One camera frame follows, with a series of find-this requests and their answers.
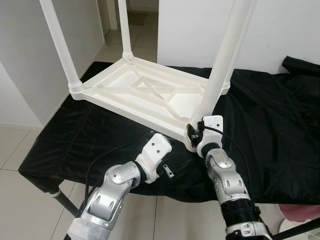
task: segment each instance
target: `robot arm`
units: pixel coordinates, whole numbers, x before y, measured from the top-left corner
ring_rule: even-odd
[[[72,240],[107,240],[124,205],[124,197],[140,182],[153,183],[159,176],[157,166],[172,147],[156,133],[143,147],[135,161],[110,167],[100,188],[97,188],[81,217],[72,221],[68,235]]]
[[[205,158],[207,173],[214,185],[226,224],[227,240],[272,240],[267,227],[259,221],[260,210],[250,199],[245,183],[236,171],[236,165],[222,147],[222,116],[205,116],[198,123],[197,153]]]
[[[227,240],[272,240],[259,209],[251,201],[235,163],[222,147],[222,116],[205,116],[198,130],[189,126],[188,135],[198,155],[205,159],[226,223]],[[220,133],[207,128],[214,128]],[[124,197],[140,182],[153,183],[157,166],[172,147],[161,134],[155,134],[135,161],[110,167],[100,188],[88,200],[81,217],[67,231],[72,240],[107,240],[124,205]]]

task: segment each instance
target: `white floor tile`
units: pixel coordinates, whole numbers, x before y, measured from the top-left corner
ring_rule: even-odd
[[[129,25],[131,46],[135,45],[141,28],[142,28],[142,26]],[[112,44],[112,45],[113,44],[121,44],[122,45],[121,30],[119,29],[119,30],[109,31],[105,37],[105,42],[107,45],[110,45],[110,44]]]
[[[119,44],[109,44],[103,46],[100,52],[96,55],[94,61],[97,62],[108,62],[115,63],[122,57],[122,45]]]
[[[158,31],[143,29],[136,42],[135,47],[156,48],[158,46]]]
[[[185,203],[158,196],[154,240],[223,240],[225,228],[217,201]]]
[[[281,214],[277,204],[269,203],[256,203],[261,210],[261,218],[264,223],[268,226],[272,234],[277,234],[279,232],[280,224],[285,219]]]
[[[37,136],[41,130],[30,130],[19,146],[15,149],[13,154],[9,157],[2,169],[17,171],[21,163],[29,153],[31,147],[36,141]]]
[[[2,168],[27,133],[27,130],[0,127],[0,168]]]
[[[85,185],[76,182],[71,191],[69,199],[73,202],[76,207],[80,207],[81,203],[85,198]],[[62,215],[57,223],[51,240],[63,240],[67,230],[72,223],[74,216],[68,212],[68,210],[63,209]]]
[[[148,12],[144,25],[143,30],[149,29],[151,31],[157,31],[158,30],[158,21],[159,15],[157,12]]]
[[[144,59],[153,63],[157,62],[157,49],[155,47],[135,46],[132,49],[132,53],[137,58]]]
[[[68,195],[73,182],[64,181]],[[16,171],[0,170],[1,240],[50,240],[63,207]]]
[[[156,199],[156,196],[129,193],[108,240],[152,240]]]
[[[84,200],[84,193],[85,186],[76,183],[69,199],[79,207]],[[156,197],[129,193],[124,199],[123,210],[109,240],[152,240],[155,210]],[[63,239],[73,218],[66,209],[63,210],[52,240]]]

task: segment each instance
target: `baseboard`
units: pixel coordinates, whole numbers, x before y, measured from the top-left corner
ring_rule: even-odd
[[[159,8],[158,7],[131,7],[130,12],[136,12],[136,13],[159,12]]]
[[[41,131],[44,127],[43,126],[33,126],[33,125],[0,122],[0,128],[21,129],[21,130],[28,130],[28,131]]]
[[[105,46],[105,42],[102,43],[101,47],[98,49],[98,51],[94,54],[94,56],[92,57],[91,61],[88,63],[88,65],[84,68],[84,70],[82,71],[82,73],[79,75],[79,79],[81,79],[83,77],[83,75],[86,73],[86,71],[88,70],[88,68],[91,66],[91,64],[95,61],[98,53],[101,51],[101,49]]]
[[[48,117],[48,119],[45,121],[45,123],[43,124],[43,128],[48,124],[48,122],[53,118],[53,116],[56,114],[56,112],[58,111],[58,109],[61,107],[61,105],[64,103],[64,101],[66,100],[66,98],[69,96],[69,91],[64,95],[64,97],[61,99],[61,101],[59,102],[59,104],[56,106],[56,108],[53,110],[53,112],[51,113],[51,115]]]

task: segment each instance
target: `table leg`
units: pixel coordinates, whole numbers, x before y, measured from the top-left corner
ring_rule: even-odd
[[[320,225],[320,217],[312,221],[306,222],[304,224],[301,224],[299,226],[288,229],[286,231],[279,232],[278,234],[273,235],[273,237],[275,240],[287,239],[287,238],[311,231],[313,229],[319,228],[319,225]]]
[[[73,216],[77,216],[79,209],[60,189],[55,194],[52,194],[52,197],[55,198],[62,206],[64,206],[65,209],[67,209]]]

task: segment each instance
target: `black cable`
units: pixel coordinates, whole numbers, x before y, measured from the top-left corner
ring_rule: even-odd
[[[211,131],[214,131],[218,134],[221,134],[222,136],[226,137],[228,140],[230,140],[239,150],[242,158],[243,158],[243,161],[244,161],[244,164],[245,164],[245,168],[246,168],[246,174],[248,176],[248,192],[251,191],[251,186],[250,186],[250,180],[251,180],[251,175],[250,175],[250,171],[249,171],[249,166],[248,166],[248,160],[244,154],[244,152],[242,151],[241,147],[237,144],[237,142],[229,135],[225,134],[224,132],[218,130],[218,129],[215,129],[213,127],[209,127],[209,126],[203,126],[204,129],[208,129],[208,130],[211,130]]]
[[[105,157],[106,155],[108,155],[108,154],[110,154],[110,153],[112,153],[112,152],[114,152],[114,151],[117,151],[117,150],[119,150],[119,149],[122,149],[122,148],[124,148],[124,147],[126,147],[126,146],[128,146],[128,145],[133,144],[133,143],[138,143],[138,142],[140,142],[142,139],[144,139],[145,137],[146,137],[146,136],[143,136],[143,137],[138,138],[138,139],[136,139],[136,140],[134,140],[134,141],[132,141],[132,142],[126,143],[126,144],[121,145],[121,146],[118,146],[118,147],[116,147],[116,148],[114,148],[114,149],[112,149],[112,150],[110,150],[110,151],[104,152],[104,153],[102,153],[101,155],[99,155],[98,157],[96,157],[96,158],[91,162],[91,164],[89,165],[88,171],[86,172],[86,177],[85,177],[85,190],[84,190],[85,192],[84,192],[84,201],[83,201],[82,210],[84,210],[85,207],[87,206],[87,204],[88,204],[88,198],[89,198],[90,194],[92,194],[92,192],[93,192],[93,189],[92,189],[92,190],[90,191],[90,193],[89,193],[89,176],[90,176],[90,172],[91,172],[91,170],[92,170],[93,165],[94,165],[98,160],[102,159],[102,157]]]
[[[101,155],[99,155],[98,157],[96,157],[92,162],[91,164],[89,165],[89,168],[88,168],[88,171],[86,172],[86,177],[85,177],[85,190],[84,190],[84,201],[83,201],[83,209],[85,209],[85,207],[87,206],[87,203],[88,203],[88,198],[89,198],[89,176],[90,176],[90,172],[91,172],[91,169],[93,167],[93,165],[98,161],[100,160],[102,157],[116,151],[116,150],[119,150],[123,147],[126,147],[130,144],[132,144],[133,142],[130,142],[130,143],[126,143],[126,144],[123,144],[121,146],[118,146],[110,151],[107,151],[107,152],[104,152],[102,153]]]

